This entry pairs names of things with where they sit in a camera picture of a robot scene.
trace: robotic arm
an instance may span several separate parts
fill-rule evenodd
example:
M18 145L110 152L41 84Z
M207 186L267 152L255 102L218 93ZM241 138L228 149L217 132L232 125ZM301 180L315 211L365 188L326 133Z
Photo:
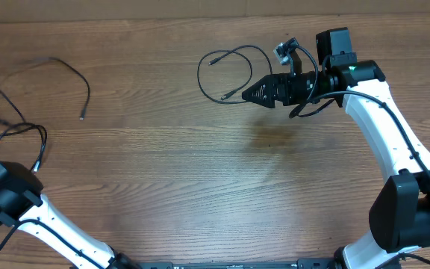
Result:
M243 92L246 101L268 108L275 107L275 100L284 105L301 104L316 89L318 95L341 91L363 93L382 104L351 94L335 96L338 105L345 108L366 137L385 184L370 210L370 231L355 243L341 247L334 258L244 264L134 263L107 244L91 238L64 217L41 193L43 185L30 170L21 164L4 161L0 161L0 225L12 226L12 232L19 229L39 238L76 268L392 268L392 259L399 253L429 247L430 181L416 158L419 157L430 172L430 152L416 138L394 104L384 74L374 61L357 62L347 28L317 35L318 57L326 67L319 73L302 73L298 55L289 49L293 42L296 41L282 43L275 49L280 62L291 65L291 72L262 78ZM413 156L407 147L385 106L399 120L417 156ZM426 197L420 199L420 191Z

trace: wooden table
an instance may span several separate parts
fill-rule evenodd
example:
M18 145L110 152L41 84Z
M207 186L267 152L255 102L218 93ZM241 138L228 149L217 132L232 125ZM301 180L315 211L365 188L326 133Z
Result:
M343 26L359 60L382 68L430 150L430 14L3 24L0 87L28 121L49 131L37 175L52 202L135 260L331 256L368 230L382 188L358 127L335 105L289 120L291 108L281 104L212 103L200 93L196 69L209 51L255 44L274 72L286 72L271 53L275 45L295 36L316 56L315 34ZM259 52L243 53L252 59L253 82L268 73ZM26 60L49 55L89 80L85 120L78 118L86 96L80 78L59 64L27 68ZM216 98L248 75L235 56L202 65L202 83ZM18 122L1 97L0 117ZM6 138L0 159L30 166L38 143L36 134ZM0 227L0 241L7 232ZM419 254L430 259L430 248ZM0 268L67 267L22 232L0 254Z

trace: beige wall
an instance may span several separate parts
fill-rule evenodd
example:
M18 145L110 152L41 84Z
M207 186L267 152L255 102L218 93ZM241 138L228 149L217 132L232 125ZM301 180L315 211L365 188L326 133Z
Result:
M430 12L430 0L0 0L0 22Z

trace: white arm segment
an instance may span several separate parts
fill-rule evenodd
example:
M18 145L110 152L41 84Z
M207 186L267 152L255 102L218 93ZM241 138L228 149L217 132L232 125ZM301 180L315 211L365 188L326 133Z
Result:
M420 154L423 163L430 169L430 152L420 143L401 112L399 112L396 104L394 104L386 81L380 82L377 79L361 81L358 82L358 86L348 87L347 90L369 94L386 102L387 106L399 119L409 140ZM347 94L343 99L343 107L346 109L346 113L358 124L367 143L374 152L374 156L381 168L384 183L390 176L399 174L401 169L408 169L411 173L422 170L417 162L410 158L411 152L393 119L385 109L363 97ZM417 249L419 249L418 246L406 247L400 250L399 253L408 253ZM344 261L348 269L373 269L397 254L386 253L385 250L380 248L375 242L371 231L368 231L361 239L346 246L343 250Z
M24 213L19 220L35 219L43 222L77 250L80 250L83 254L101 265L102 268L107 268L109 266L109 260L114 257L112 249L105 243L91 238L88 234L79 229L49 202L46 195L41 194L41 200L43 204L40 207L33 206ZM24 223L18 229L39 238L62 256L70 260L78 268L97 268L85 258L78 256L74 251L53 236L52 233L41 226L33 223Z

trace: wooden tabletop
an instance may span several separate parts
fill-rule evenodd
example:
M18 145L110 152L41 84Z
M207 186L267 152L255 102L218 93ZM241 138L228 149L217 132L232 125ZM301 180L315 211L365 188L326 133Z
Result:
M289 16L0 25L0 87L49 132L37 174L51 201L90 235L137 261L281 261L332 256L368 229L383 186L363 135L343 109L288 119L291 108L218 105L200 92L199 59L296 37L316 57L315 34L348 26L359 60L373 59L396 104L430 150L430 14ZM268 73L251 49L252 83ZM82 72L92 94L85 120ZM302 56L305 71L311 64ZM235 56L202 64L215 98L243 84ZM0 97L0 118L18 122ZM5 138L0 159L30 166L36 134ZM8 232L0 227L0 241ZM430 248L419 251L430 259ZM17 232L0 268L67 268ZM406 262L407 268L424 268Z

